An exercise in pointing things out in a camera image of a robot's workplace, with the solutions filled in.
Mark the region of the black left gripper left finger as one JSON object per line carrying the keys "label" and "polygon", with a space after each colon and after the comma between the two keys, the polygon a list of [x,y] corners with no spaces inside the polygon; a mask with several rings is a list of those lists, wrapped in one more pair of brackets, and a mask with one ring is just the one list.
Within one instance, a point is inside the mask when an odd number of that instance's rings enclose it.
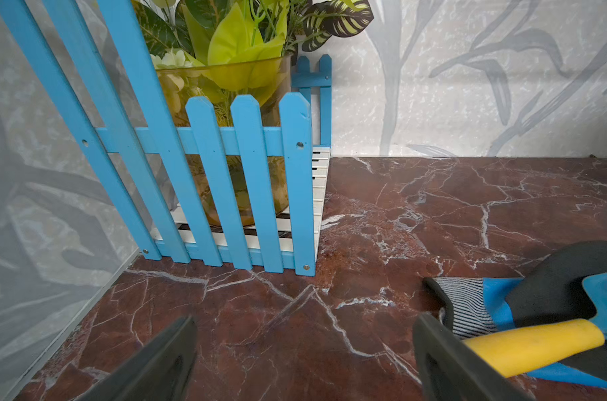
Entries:
{"label": "black left gripper left finger", "polygon": [[80,400],[184,400],[197,358],[197,325],[180,317]]}

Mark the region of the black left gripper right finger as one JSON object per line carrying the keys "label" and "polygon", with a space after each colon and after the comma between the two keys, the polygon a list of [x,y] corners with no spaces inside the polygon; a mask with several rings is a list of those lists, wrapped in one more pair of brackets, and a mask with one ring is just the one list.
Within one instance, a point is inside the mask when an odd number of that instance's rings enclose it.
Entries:
{"label": "black left gripper right finger", "polygon": [[529,400],[429,313],[412,329],[426,400]]}

